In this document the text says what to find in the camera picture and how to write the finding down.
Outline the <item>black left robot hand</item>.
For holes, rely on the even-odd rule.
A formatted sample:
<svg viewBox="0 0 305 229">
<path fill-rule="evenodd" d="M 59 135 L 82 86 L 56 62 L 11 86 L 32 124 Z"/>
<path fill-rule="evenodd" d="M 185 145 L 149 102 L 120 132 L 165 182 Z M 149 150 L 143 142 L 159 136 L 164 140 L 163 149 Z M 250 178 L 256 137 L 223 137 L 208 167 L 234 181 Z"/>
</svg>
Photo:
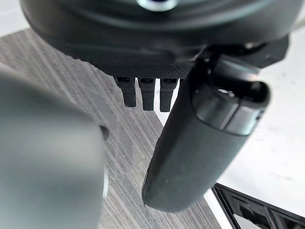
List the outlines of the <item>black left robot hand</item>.
<svg viewBox="0 0 305 229">
<path fill-rule="evenodd" d="M 142 187 L 160 211 L 193 205 L 228 167 L 263 116 L 270 88 L 256 79 L 281 61 L 301 0 L 23 0 L 31 28 L 60 52 L 113 76 L 126 107 L 169 117 Z"/>
</svg>

